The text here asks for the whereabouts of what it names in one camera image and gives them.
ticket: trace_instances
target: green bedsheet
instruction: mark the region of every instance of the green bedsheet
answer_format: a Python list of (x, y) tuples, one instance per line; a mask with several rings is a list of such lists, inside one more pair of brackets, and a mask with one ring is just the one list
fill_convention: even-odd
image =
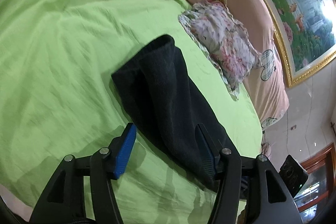
[[(120, 135), (130, 119), (110, 74), (164, 33), (241, 155), (255, 157), (261, 127), (251, 100), (243, 86), (232, 100), (184, 32), (177, 16), (187, 7), (185, 0), (0, 0), (0, 183), (34, 206), (65, 155), (90, 155)], [(215, 198), (141, 134), (113, 186), (125, 223), (203, 224)]]

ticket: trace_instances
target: metal screw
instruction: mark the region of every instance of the metal screw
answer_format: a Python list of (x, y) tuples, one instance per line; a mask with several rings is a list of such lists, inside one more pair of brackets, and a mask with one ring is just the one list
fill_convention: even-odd
[(230, 155), (232, 153), (231, 149), (230, 148), (223, 148), (222, 149), (222, 153), (224, 155)]
[(110, 150), (107, 147), (103, 147), (99, 150), (99, 153), (102, 154), (102, 155), (105, 155), (108, 152), (110, 152)]
[(64, 157), (64, 160), (65, 161), (72, 161), (73, 160), (73, 155), (66, 155), (65, 157)]
[(267, 157), (265, 156), (265, 155), (259, 155), (258, 156), (258, 160), (260, 160), (260, 161), (267, 161)]

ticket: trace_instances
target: pink bedding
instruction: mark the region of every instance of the pink bedding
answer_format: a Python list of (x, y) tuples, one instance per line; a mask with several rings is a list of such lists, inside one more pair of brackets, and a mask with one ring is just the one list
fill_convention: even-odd
[[(194, 4), (197, 0), (188, 0)], [(273, 22), (263, 0), (227, 0), (232, 15), (244, 24), (253, 47), (263, 53), (263, 67), (251, 70), (244, 86), (263, 128), (282, 118), (289, 102), (281, 61), (273, 43)]]
[(33, 209), (21, 200), (15, 197), (10, 191), (8, 191), (3, 185), (0, 184), (0, 196), (7, 205), (7, 207), (16, 215), (22, 217), (25, 221), (29, 221)]

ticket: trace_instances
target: white wall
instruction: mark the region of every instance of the white wall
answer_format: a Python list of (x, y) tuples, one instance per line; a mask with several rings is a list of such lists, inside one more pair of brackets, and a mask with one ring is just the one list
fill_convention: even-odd
[(336, 129), (336, 105), (334, 108), (333, 115), (331, 116), (331, 122), (335, 124), (335, 129)]
[(331, 142), (336, 143), (330, 127), (336, 103), (336, 59), (286, 92), (290, 104), (288, 111), (265, 132), (271, 144), (271, 162), (276, 169), (288, 154), (302, 162)]

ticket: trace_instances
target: floral pillow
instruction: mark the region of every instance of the floral pillow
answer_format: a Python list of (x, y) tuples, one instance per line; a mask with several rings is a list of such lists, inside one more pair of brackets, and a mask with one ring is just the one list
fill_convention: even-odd
[(229, 12), (226, 0), (199, 0), (179, 19), (192, 38), (205, 46), (212, 63), (221, 68), (229, 91), (237, 96), (251, 69), (262, 66), (261, 53), (249, 42), (243, 24)]

